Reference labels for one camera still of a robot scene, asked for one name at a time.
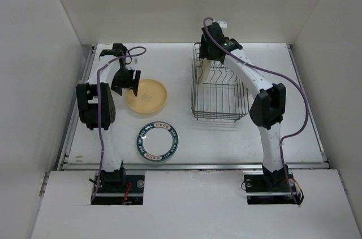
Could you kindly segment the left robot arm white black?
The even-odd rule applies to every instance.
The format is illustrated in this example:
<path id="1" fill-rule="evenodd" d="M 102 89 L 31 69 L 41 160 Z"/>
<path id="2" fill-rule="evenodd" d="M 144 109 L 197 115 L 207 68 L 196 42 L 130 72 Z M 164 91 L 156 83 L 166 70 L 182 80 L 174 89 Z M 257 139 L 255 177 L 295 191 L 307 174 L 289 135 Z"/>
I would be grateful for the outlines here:
<path id="1" fill-rule="evenodd" d="M 111 125 L 116 119 L 116 106 L 112 93 L 122 95 L 124 90 L 137 96 L 140 70 L 128 67 L 132 60 L 131 51 L 123 44 L 113 44 L 111 49 L 103 49 L 99 55 L 99 66 L 94 74 L 77 84 L 76 97 L 80 121 L 90 131 L 95 131 L 100 144 L 100 166 L 95 179 L 94 192 L 120 192 L 126 187 L 126 172 L 121 155 L 111 139 Z"/>

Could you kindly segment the grey patterned plate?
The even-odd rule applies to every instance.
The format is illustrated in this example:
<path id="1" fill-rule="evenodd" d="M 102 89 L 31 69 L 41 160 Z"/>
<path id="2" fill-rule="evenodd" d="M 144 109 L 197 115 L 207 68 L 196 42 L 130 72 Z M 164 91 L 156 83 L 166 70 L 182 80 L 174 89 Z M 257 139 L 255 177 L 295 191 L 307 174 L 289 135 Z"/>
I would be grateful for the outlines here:
<path id="1" fill-rule="evenodd" d="M 154 121 L 145 125 L 136 139 L 139 154 L 151 162 L 164 162 L 170 159 L 179 145 L 176 129 L 164 121 Z"/>

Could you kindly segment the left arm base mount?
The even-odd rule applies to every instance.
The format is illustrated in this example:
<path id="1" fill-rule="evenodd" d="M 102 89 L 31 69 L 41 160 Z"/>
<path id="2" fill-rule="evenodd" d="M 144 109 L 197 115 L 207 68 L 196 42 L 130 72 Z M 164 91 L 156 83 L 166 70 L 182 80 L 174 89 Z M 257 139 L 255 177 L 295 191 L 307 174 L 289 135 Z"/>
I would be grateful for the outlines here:
<path id="1" fill-rule="evenodd" d="M 90 198 L 91 205 L 142 205 L 145 174 L 127 174 L 126 171 L 105 172 L 100 175 L 100 187 L 96 191 L 97 179 Z"/>

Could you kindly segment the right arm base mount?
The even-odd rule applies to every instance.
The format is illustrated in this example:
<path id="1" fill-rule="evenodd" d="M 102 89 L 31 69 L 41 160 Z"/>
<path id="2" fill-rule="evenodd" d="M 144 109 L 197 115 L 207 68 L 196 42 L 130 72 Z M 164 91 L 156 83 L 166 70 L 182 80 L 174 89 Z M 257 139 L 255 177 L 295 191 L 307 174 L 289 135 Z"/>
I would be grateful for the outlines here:
<path id="1" fill-rule="evenodd" d="M 241 187 L 246 192 L 249 205 L 301 205 L 304 193 L 292 172 L 282 174 L 276 183 L 268 181 L 262 171 L 244 171 Z"/>

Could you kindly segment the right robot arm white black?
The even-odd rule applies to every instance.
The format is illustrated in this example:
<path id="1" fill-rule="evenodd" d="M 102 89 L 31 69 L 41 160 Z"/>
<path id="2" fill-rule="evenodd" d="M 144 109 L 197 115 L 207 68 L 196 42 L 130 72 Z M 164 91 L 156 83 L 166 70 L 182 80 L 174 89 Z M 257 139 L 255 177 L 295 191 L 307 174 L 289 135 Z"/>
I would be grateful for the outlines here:
<path id="1" fill-rule="evenodd" d="M 260 192 L 285 192 L 287 167 L 281 159 L 279 142 L 285 113 L 286 88 L 273 84 L 246 56 L 235 39 L 223 34 L 218 22 L 204 24 L 200 57 L 221 62 L 229 68 L 250 92 L 253 103 L 249 115 L 257 126 L 263 150 Z"/>

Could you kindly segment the cream plate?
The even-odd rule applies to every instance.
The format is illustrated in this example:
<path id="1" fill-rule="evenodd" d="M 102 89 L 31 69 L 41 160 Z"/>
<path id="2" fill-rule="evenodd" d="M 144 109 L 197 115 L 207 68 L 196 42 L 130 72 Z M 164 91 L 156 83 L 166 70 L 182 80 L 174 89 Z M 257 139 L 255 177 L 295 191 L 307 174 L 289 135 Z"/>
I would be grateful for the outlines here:
<path id="1" fill-rule="evenodd" d="M 212 61 L 208 59 L 200 59 L 200 67 L 199 67 L 199 75 L 198 75 L 198 83 L 201 85 L 206 82 L 209 72 L 212 66 Z"/>

